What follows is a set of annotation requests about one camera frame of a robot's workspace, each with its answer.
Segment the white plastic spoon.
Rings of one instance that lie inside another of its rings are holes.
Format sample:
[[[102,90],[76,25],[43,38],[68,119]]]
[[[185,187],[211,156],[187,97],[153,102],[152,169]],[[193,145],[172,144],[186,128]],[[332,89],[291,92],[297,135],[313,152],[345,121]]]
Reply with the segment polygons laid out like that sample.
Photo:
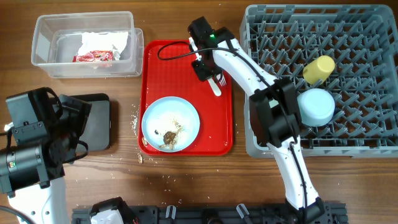
[[[212,78],[207,79],[208,84],[215,96],[221,96],[221,90]]]

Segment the light blue plate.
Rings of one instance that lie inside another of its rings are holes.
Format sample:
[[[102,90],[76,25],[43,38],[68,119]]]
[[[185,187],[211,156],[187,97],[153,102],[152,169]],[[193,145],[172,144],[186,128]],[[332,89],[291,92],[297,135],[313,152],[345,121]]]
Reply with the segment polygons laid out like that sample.
[[[183,130],[179,132],[174,148],[159,148],[162,138],[154,133],[162,123],[180,123]],[[200,118],[195,107],[187,100],[177,96],[166,96],[154,101],[145,110],[141,120],[142,142],[156,152],[175,153],[187,149],[196,140],[200,130]]]

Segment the brown food scraps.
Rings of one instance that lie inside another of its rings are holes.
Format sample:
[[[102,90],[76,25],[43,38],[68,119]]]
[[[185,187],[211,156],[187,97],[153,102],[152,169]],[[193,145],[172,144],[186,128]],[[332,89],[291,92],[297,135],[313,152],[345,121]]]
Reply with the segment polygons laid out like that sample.
[[[159,144],[159,148],[167,147],[172,150],[177,143],[178,134],[182,130],[182,125],[176,121],[162,123],[160,127],[155,128],[154,133],[162,138],[162,144]]]

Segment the white napkin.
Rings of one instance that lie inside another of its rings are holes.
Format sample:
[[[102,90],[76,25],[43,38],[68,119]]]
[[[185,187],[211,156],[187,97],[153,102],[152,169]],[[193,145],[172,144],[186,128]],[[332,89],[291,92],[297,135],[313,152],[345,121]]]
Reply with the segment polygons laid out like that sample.
[[[128,37],[128,32],[84,32],[81,35],[81,47],[75,56],[94,50],[107,50],[112,51],[113,60],[119,60],[127,46]]]

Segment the red snack wrapper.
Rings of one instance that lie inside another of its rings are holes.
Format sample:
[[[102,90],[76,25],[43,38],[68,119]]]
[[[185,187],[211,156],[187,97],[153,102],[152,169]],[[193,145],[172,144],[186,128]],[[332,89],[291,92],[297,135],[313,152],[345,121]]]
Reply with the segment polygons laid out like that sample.
[[[107,50],[94,50],[84,55],[74,56],[73,62],[103,62],[112,61],[113,53]]]

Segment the yellow plastic cup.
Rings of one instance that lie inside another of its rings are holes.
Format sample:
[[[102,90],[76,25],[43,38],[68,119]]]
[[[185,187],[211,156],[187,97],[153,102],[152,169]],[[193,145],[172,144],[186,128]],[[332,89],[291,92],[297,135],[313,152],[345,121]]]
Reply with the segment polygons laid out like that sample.
[[[304,80],[314,85],[317,81],[324,82],[335,69],[334,60],[327,55],[322,55],[304,67]]]

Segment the light blue bowl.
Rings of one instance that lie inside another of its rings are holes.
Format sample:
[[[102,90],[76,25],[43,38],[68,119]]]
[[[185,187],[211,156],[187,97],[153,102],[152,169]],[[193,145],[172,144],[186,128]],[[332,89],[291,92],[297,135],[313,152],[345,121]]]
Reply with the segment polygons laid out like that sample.
[[[335,101],[327,91],[313,88],[300,94],[297,101],[304,125],[319,127],[331,121],[335,111]]]

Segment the white plastic fork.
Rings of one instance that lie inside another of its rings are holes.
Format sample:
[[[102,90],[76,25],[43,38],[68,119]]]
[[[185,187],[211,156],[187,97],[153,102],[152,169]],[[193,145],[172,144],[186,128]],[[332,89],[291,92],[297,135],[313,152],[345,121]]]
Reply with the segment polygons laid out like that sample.
[[[225,77],[224,77],[224,75],[222,73],[218,74],[216,76],[216,79],[217,79],[218,83],[220,84],[220,86],[225,86],[226,85],[226,80],[225,80]]]

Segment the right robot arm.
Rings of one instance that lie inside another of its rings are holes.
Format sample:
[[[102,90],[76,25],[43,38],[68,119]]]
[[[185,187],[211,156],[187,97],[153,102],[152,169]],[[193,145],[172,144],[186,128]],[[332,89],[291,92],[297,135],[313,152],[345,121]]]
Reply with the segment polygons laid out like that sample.
[[[258,144],[265,144],[277,162],[285,199],[300,223],[310,223],[325,212],[303,159],[301,115],[295,85],[260,67],[225,27],[214,30],[204,17],[188,27],[192,67],[202,82],[228,73],[249,97],[249,119]]]

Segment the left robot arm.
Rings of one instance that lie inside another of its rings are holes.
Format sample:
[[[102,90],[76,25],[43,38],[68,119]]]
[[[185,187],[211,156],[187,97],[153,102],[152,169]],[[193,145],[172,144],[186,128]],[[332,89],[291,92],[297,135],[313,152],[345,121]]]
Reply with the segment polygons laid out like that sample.
[[[91,103],[60,95],[49,87],[6,99],[12,118],[7,145],[1,150],[1,193],[9,205],[1,210],[20,223],[69,223],[64,164],[77,154]]]

